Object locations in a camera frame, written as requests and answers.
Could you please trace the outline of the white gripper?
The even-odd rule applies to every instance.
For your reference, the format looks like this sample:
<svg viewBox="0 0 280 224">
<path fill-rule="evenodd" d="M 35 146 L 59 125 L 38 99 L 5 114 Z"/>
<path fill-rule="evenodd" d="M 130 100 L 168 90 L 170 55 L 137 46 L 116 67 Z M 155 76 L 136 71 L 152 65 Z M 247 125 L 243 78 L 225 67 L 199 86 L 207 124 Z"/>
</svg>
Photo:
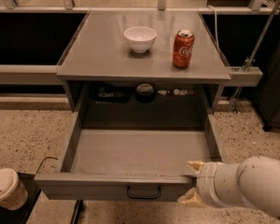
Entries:
<svg viewBox="0 0 280 224">
<path fill-rule="evenodd" d="M 188 167 L 197 178 L 197 188 L 192 188 L 177 201 L 187 207 L 215 208 L 237 206 L 240 203 L 240 191 L 236 181 L 238 164 L 222 162 L 188 161 Z"/>
</svg>

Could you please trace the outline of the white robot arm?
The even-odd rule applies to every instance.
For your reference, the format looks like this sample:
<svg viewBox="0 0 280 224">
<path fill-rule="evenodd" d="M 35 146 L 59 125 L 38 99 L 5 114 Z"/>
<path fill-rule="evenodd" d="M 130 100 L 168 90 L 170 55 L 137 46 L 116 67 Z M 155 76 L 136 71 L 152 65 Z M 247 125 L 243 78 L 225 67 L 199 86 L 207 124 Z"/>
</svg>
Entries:
<svg viewBox="0 0 280 224">
<path fill-rule="evenodd" d="M 280 161 L 257 156 L 240 163 L 189 161 L 196 185 L 177 201 L 188 207 L 256 209 L 280 221 Z"/>
</svg>

